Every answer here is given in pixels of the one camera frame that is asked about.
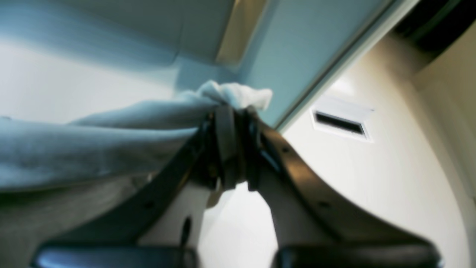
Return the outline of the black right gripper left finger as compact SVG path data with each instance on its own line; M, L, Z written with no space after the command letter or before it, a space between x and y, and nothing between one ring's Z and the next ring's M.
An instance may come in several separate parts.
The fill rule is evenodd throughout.
M32 268L196 268L209 197L244 178L244 111L222 106L134 196L39 246Z

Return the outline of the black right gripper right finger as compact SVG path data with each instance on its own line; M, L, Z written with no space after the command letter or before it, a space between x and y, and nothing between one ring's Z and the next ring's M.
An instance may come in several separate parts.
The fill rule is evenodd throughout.
M354 204L317 175L253 108L244 110L248 188L265 200L272 268L440 268L432 242Z

